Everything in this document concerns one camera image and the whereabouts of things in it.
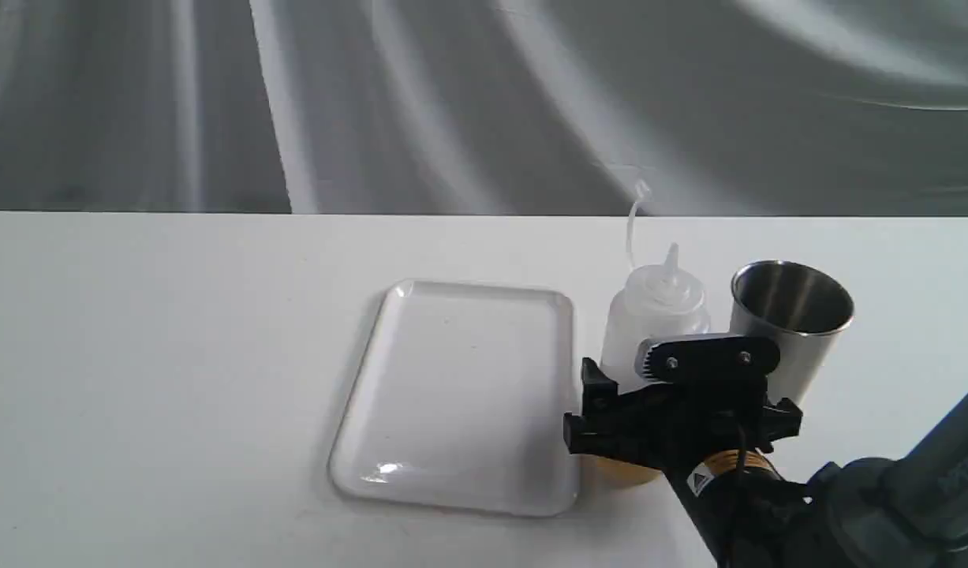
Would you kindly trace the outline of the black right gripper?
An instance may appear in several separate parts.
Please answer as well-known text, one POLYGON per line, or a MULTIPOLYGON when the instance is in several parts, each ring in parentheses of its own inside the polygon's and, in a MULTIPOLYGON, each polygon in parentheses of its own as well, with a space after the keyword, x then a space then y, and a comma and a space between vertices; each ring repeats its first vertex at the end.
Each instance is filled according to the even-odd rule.
POLYGON ((635 373, 649 383, 624 392, 595 360, 581 363, 581 412, 563 417, 574 455, 678 473, 722 450, 773 452, 800 435, 802 410, 773 402, 768 376, 779 366, 772 339, 740 334, 647 338, 635 373))

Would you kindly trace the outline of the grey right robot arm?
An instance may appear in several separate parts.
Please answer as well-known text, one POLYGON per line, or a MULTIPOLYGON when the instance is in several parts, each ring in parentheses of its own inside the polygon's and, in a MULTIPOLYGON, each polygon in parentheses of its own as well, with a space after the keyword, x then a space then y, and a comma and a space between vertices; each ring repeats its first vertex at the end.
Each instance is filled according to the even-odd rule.
POLYGON ((624 393, 585 358, 564 443, 660 471, 720 567, 968 567, 968 392, 902 459, 830 461, 796 483, 768 460, 802 425, 768 398, 779 361, 769 338, 649 338, 633 360, 645 385, 624 393))

